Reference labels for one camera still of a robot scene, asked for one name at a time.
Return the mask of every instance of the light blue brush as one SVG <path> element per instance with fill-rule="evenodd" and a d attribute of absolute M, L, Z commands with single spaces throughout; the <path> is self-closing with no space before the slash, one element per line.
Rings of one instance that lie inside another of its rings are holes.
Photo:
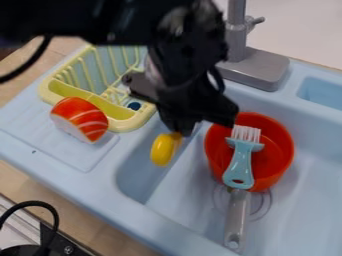
<path fill-rule="evenodd" d="M 254 186 L 251 155 L 264 148 L 264 144 L 259 143 L 260 135 L 260 129 L 234 125 L 231 138 L 227 138 L 229 146 L 235 148 L 234 156 L 222 177 L 227 186 L 236 189 Z"/>

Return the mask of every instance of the white wall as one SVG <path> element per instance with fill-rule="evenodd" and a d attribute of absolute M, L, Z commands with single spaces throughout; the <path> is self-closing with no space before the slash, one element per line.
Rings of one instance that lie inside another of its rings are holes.
<path fill-rule="evenodd" d="M 266 17 L 250 46 L 342 69 L 342 0 L 247 0 L 247 14 Z"/>

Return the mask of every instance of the dish rack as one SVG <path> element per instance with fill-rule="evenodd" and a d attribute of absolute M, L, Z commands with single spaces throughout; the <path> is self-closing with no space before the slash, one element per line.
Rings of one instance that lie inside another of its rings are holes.
<path fill-rule="evenodd" d="M 65 97 L 85 99 L 101 109 L 109 130 L 127 132 L 141 127 L 156 111 L 153 104 L 129 96 L 121 78 L 143 71 L 144 47 L 87 46 L 39 86 L 43 101 L 55 105 Z"/>

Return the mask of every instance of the sink drain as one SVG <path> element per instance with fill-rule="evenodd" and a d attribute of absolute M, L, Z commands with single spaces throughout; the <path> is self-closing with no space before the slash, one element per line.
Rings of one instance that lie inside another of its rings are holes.
<path fill-rule="evenodd" d="M 213 190 L 213 202 L 215 208 L 223 215 L 227 214 L 230 194 L 227 187 L 217 184 Z M 263 218 L 271 209 L 272 192 L 270 189 L 261 193 L 252 193 L 250 221 Z"/>

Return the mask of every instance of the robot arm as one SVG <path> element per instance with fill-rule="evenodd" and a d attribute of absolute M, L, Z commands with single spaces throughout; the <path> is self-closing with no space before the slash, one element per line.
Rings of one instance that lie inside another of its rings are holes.
<path fill-rule="evenodd" d="M 146 45 L 145 74 L 128 74 L 123 82 L 134 96 L 157 105 L 170 130 L 188 136 L 202 120 L 234 123 L 238 107 L 222 94 L 215 68 L 227 59 L 225 23 L 211 0 L 6 1 L 0 8 L 0 44 L 37 35 Z"/>

